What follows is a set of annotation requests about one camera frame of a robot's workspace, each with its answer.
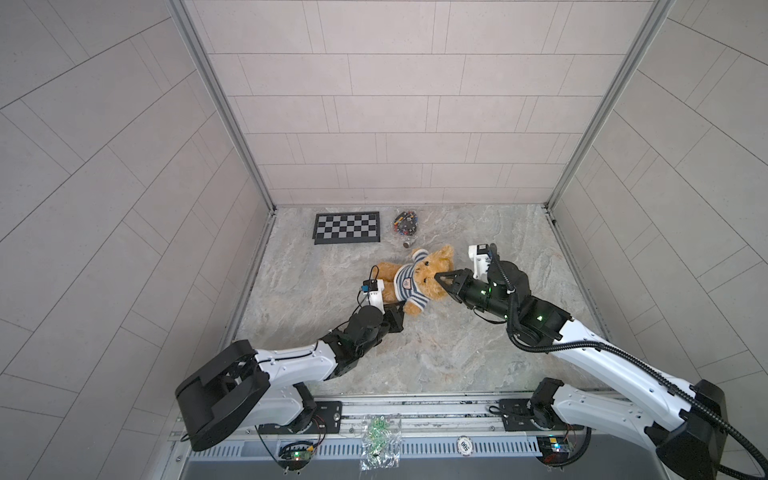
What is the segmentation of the brown teddy bear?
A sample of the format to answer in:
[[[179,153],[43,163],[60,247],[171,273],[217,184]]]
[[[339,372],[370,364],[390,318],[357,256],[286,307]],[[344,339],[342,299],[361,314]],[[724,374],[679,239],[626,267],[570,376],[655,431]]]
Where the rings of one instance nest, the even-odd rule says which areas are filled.
[[[445,291],[435,281],[434,275],[454,270],[454,254],[454,248],[451,245],[445,245],[440,250],[429,253],[428,257],[415,268],[415,280],[417,281],[418,288],[422,294],[430,299],[429,303],[447,296]],[[399,303],[396,299],[393,280],[397,271],[404,265],[406,264],[398,265],[391,262],[381,262],[377,265],[378,278],[383,280],[385,285],[383,290],[385,305]],[[417,312],[416,307],[406,303],[404,305],[404,313],[410,316],[421,314]]]

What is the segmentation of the striped knit bear sweater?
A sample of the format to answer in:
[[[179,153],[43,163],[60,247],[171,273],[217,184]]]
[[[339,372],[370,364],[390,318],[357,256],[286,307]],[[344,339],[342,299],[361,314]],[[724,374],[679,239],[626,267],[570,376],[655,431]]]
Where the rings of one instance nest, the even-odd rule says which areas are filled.
[[[415,280],[415,268],[428,257],[429,253],[425,249],[418,249],[412,254],[412,261],[409,264],[401,266],[397,271],[394,280],[394,291],[398,302],[405,302],[417,308],[421,313],[429,303],[430,299],[421,293]]]

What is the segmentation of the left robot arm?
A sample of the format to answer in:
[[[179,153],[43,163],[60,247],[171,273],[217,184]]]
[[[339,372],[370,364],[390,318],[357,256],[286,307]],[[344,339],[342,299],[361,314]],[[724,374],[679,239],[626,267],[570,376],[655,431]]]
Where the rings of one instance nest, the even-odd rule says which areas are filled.
[[[401,332],[403,307],[364,306],[305,347],[255,349],[238,340],[221,350],[175,390],[192,450],[210,449],[243,427],[305,429],[316,410],[307,384],[348,373],[385,335]]]

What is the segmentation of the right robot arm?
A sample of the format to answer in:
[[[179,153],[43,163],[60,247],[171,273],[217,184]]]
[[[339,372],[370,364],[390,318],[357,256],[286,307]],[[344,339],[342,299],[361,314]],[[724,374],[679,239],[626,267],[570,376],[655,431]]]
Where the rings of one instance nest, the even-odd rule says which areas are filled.
[[[569,312],[533,296],[527,275],[511,262],[492,263],[483,274],[438,273],[435,280],[455,301],[496,316],[517,348],[552,354],[622,396],[606,398],[546,377],[528,402],[538,427],[596,429],[654,451],[684,479],[716,478],[727,438],[719,424],[725,397],[717,386],[660,372],[602,339]]]

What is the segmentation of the bag of colourful small parts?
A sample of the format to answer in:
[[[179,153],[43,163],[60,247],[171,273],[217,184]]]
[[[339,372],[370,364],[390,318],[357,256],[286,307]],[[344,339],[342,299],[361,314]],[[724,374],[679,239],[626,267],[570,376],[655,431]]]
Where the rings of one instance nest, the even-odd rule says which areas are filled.
[[[405,237],[413,237],[418,231],[418,215],[415,211],[400,212],[393,221],[393,231]]]

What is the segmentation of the black white checkerboard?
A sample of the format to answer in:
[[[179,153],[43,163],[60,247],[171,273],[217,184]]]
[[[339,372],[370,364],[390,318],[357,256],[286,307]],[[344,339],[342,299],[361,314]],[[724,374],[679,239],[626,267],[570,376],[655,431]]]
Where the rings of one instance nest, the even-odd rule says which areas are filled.
[[[318,213],[312,238],[315,245],[377,243],[380,226],[379,212]]]

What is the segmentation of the clear bag green parts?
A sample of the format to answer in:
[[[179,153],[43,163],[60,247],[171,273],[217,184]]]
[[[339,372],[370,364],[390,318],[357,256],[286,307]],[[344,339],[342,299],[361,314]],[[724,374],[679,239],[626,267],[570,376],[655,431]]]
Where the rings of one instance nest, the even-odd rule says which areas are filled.
[[[402,452],[402,419],[397,415],[367,418],[361,436],[362,471],[397,468]]]

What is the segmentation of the right circuit board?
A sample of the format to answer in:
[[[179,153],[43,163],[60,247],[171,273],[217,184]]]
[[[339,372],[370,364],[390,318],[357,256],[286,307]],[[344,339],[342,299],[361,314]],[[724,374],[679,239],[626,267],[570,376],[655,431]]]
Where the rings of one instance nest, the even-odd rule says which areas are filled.
[[[538,460],[545,465],[564,463],[571,456],[573,446],[564,436],[538,436],[541,455]]]

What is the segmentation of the round white sticker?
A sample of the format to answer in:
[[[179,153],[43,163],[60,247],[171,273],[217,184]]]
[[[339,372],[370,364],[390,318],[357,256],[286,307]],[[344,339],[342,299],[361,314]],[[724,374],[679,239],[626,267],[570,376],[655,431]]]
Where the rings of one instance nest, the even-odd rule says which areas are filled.
[[[474,452],[474,444],[470,437],[462,435],[457,438],[457,452],[463,457],[469,457]]]

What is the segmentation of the left green circuit board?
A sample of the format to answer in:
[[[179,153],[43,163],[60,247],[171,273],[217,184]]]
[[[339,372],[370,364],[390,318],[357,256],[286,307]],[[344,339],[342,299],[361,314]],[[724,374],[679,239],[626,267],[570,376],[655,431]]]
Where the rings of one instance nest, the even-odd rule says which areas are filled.
[[[311,441],[296,441],[284,445],[278,452],[278,464],[288,472],[298,472],[313,459],[317,446]]]

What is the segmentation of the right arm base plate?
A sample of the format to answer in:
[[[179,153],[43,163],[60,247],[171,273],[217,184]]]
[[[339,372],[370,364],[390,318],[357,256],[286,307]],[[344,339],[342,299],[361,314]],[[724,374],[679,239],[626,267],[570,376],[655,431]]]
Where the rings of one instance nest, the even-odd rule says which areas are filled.
[[[566,431],[570,428],[551,406],[533,405],[529,399],[501,399],[490,405],[488,412],[501,418],[506,432]]]

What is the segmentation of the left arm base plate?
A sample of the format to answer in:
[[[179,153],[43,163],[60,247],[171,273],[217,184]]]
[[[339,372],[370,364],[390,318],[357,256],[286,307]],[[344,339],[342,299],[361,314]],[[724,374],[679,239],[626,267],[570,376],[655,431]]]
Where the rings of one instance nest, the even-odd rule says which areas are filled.
[[[262,435],[338,434],[341,416],[340,401],[320,401],[305,406],[287,425],[262,424],[257,426],[257,430]]]

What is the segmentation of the aluminium mounting rail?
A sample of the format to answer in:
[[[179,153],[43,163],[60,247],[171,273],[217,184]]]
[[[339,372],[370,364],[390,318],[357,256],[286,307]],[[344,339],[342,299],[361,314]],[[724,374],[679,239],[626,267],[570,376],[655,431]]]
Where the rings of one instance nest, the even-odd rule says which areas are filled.
[[[397,415],[402,419],[402,452],[406,459],[485,459],[524,458],[541,455],[538,436],[564,436],[574,453],[586,434],[584,426],[571,425],[566,431],[506,432],[500,417],[488,407],[501,399],[529,399],[526,392],[450,395],[364,395],[319,397],[320,401],[340,401],[342,416],[338,434],[262,435],[257,426],[243,427],[214,447],[195,452],[181,433],[171,436],[171,458],[160,473],[162,479],[179,479],[195,461],[268,461],[278,457],[280,448],[296,441],[316,444],[315,461],[350,460],[360,463],[361,436],[367,418]],[[463,457],[457,452],[457,438],[472,439],[474,452]]]

